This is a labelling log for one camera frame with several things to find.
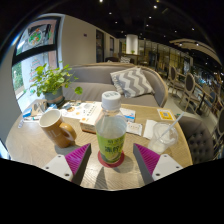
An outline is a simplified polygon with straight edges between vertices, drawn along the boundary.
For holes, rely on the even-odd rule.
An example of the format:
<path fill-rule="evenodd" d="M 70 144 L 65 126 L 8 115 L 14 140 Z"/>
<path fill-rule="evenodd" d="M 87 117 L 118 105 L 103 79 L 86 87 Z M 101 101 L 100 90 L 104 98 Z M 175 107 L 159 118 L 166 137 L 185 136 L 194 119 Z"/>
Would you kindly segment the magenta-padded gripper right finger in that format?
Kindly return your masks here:
<path fill-rule="evenodd" d="M 182 169 L 182 166 L 168 154 L 159 155 L 136 143 L 133 144 L 133 154 L 145 184 L 150 184 Z"/>

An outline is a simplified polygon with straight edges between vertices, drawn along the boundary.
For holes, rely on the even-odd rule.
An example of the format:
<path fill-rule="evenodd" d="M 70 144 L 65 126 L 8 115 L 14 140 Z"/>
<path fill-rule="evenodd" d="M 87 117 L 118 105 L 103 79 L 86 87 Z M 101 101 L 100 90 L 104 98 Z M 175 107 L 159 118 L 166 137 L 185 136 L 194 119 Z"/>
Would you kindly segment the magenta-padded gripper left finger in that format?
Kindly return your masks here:
<path fill-rule="evenodd" d="M 91 144 L 83 145 L 67 155 L 58 154 L 43 170 L 80 185 L 91 155 Z"/>

